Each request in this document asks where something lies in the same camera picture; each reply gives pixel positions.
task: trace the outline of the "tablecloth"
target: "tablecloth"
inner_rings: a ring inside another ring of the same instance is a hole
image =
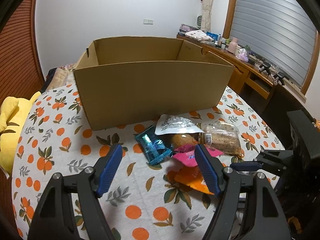
[[[261,149],[284,149],[268,125],[229,87],[217,106],[181,116],[201,123],[235,124],[244,160],[252,160]],[[25,122],[14,160],[12,201],[19,234],[27,239],[34,210],[52,174],[79,173],[105,156],[110,145],[121,143],[123,159],[110,191],[100,198],[116,240],[201,239],[217,199],[176,183],[173,178],[182,167],[177,160],[170,158],[154,167],[147,164],[134,135],[155,124],[153,120],[92,131],[75,84],[42,94]],[[220,160],[225,165],[238,161],[229,155]],[[264,173],[274,187],[278,177]],[[80,236],[88,239],[77,194],[72,200]],[[238,227],[235,223],[232,235]]]

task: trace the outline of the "wall socket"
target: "wall socket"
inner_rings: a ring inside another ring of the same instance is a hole
[[[143,24],[153,24],[153,20],[143,19]]]

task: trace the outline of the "window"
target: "window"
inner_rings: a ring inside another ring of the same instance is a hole
[[[316,28],[296,0],[236,0],[231,37],[275,63],[303,85]]]

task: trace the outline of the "open cardboard box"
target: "open cardboard box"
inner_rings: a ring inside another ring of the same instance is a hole
[[[233,65],[184,40],[114,37],[93,41],[74,76],[92,130],[216,106]]]

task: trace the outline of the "pink water bottle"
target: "pink water bottle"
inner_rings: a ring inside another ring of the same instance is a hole
[[[236,47],[238,46],[238,39],[237,38],[233,38],[232,41],[230,42],[229,44],[229,48],[228,48],[228,51],[232,54],[235,53],[236,51]]]

